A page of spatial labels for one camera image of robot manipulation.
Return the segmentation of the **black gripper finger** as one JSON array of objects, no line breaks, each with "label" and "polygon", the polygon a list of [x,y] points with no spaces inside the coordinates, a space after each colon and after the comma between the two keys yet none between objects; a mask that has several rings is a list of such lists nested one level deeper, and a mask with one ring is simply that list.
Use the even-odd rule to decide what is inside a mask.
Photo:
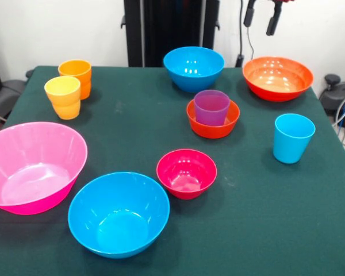
[{"label": "black gripper finger", "polygon": [[246,14],[244,17],[244,26],[251,26],[254,16],[254,4],[256,0],[249,0],[247,4]]},{"label": "black gripper finger", "polygon": [[267,31],[266,31],[266,35],[267,36],[273,36],[275,33],[275,30],[277,28],[278,25],[278,21],[281,15],[281,11],[282,11],[282,1],[275,1],[274,2],[274,14],[273,16],[270,18],[268,27],[267,27]]}]

